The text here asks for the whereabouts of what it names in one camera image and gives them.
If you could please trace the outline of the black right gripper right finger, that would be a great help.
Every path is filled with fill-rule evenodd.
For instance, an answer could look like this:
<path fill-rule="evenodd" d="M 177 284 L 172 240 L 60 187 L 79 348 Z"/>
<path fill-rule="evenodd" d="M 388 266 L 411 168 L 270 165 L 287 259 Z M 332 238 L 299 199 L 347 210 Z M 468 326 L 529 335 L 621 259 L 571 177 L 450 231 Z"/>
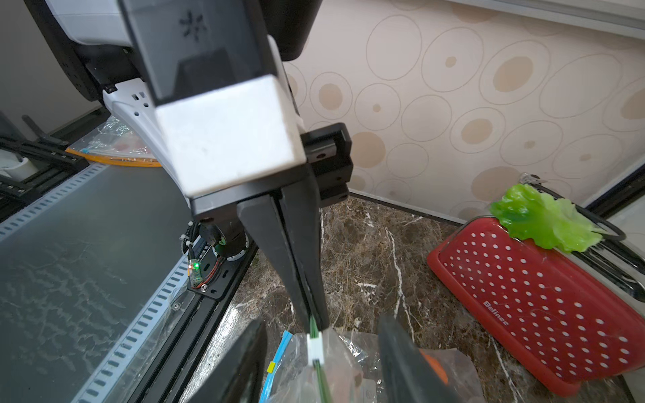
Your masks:
<path fill-rule="evenodd" d="M 381 370 L 389 402 L 460 402 L 392 316 L 378 323 Z"/>

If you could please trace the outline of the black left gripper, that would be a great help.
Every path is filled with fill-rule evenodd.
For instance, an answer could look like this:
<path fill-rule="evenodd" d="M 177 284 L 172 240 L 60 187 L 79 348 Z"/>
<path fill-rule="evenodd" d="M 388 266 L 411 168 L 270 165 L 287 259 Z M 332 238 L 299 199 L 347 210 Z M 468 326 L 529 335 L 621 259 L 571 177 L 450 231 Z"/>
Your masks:
<path fill-rule="evenodd" d="M 191 198 L 189 204 L 194 217 L 238 215 L 282 280 L 302 327 L 308 328 L 313 319 L 323 331 L 329 327 L 329 309 L 321 271 L 319 208 L 347 197 L 352 142 L 342 123 L 305 133 L 301 141 L 305 165 Z M 273 198 L 280 189 L 285 226 Z"/>

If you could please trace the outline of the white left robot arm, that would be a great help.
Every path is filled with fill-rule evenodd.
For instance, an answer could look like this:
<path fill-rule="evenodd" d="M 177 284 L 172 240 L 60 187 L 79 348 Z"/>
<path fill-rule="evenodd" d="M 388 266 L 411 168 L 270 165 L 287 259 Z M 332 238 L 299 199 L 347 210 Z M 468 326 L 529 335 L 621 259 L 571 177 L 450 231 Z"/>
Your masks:
<path fill-rule="evenodd" d="M 304 326 L 330 325 L 321 210 L 353 170 L 344 124 L 307 131 L 285 64 L 318 1 L 29 1 L 78 92 L 143 139 L 215 248 L 254 241 Z"/>

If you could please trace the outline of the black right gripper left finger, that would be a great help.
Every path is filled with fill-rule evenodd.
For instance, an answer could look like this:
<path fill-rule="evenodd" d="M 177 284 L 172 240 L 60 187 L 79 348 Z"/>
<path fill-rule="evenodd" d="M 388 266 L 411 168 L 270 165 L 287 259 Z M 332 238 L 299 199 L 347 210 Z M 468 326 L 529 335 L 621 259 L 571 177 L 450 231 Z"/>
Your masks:
<path fill-rule="evenodd" d="M 188 402 L 259 402 L 266 352 L 266 325 L 255 319 Z"/>

